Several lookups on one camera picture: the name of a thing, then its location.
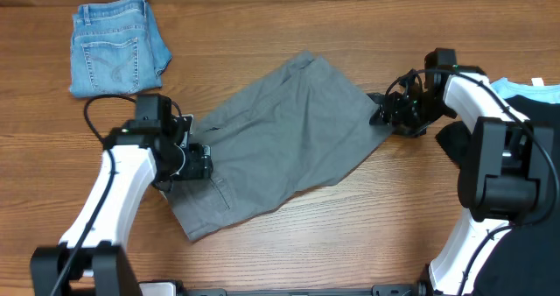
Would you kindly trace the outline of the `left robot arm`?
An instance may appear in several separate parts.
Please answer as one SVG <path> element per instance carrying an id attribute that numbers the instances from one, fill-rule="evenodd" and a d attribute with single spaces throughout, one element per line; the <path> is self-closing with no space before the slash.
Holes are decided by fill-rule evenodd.
<path id="1" fill-rule="evenodd" d="M 125 249 L 149 187 L 168 194 L 183 180 L 207 180 L 211 149 L 191 140 L 193 116 L 160 94 L 133 98 L 135 115 L 99 140 L 101 167 L 87 201 L 59 243 L 31 256 L 37 295 L 185 294 L 178 280 L 140 282 Z"/>

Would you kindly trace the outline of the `grey cargo shorts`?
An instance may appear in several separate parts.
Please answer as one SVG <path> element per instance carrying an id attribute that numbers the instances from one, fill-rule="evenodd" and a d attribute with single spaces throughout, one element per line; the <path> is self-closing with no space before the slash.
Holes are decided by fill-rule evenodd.
<path id="1" fill-rule="evenodd" d="M 192 140 L 210 147 L 214 170 L 175 183 L 173 214 L 196 241 L 339 183 L 391 135 L 370 124 L 377 109 L 325 58 L 298 54 L 198 122 Z"/>

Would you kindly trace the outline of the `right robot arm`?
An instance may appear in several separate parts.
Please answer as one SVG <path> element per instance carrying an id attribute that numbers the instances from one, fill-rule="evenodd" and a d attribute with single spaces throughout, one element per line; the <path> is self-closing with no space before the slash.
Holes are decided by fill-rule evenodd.
<path id="1" fill-rule="evenodd" d="M 548 220 L 559 202 L 552 161 L 554 130 L 512 108 L 477 66 L 437 48 L 389 86 L 372 93 L 370 124 L 422 136 L 441 116 L 459 117 L 471 135 L 458 174 L 462 213 L 444 248 L 411 285 L 376 285 L 374 295 L 469 295 L 475 278 L 509 232 Z"/>

